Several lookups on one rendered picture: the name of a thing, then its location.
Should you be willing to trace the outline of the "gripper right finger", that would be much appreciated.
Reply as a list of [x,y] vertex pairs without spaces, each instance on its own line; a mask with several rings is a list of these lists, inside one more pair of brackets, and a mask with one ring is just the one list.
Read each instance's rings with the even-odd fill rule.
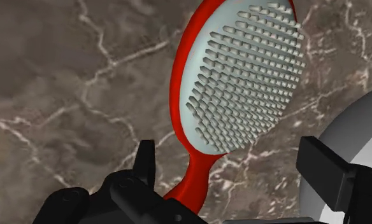
[[350,164],[314,136],[299,143],[296,169],[343,224],[372,224],[372,168]]

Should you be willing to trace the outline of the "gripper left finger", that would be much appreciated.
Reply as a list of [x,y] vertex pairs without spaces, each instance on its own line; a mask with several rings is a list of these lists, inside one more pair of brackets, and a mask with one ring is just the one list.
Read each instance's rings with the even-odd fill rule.
[[132,169],[105,177],[90,194],[82,187],[63,188],[44,201],[32,224],[206,224],[175,199],[154,191],[155,143],[139,143]]

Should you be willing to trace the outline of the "red hairbrush with grey bristles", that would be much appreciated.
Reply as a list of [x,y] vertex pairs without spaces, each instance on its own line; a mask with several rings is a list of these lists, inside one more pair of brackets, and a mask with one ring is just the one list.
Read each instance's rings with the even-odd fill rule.
[[278,123],[306,65],[303,38],[293,0],[202,0],[171,72],[171,123],[189,164],[167,198],[198,213],[214,163]]

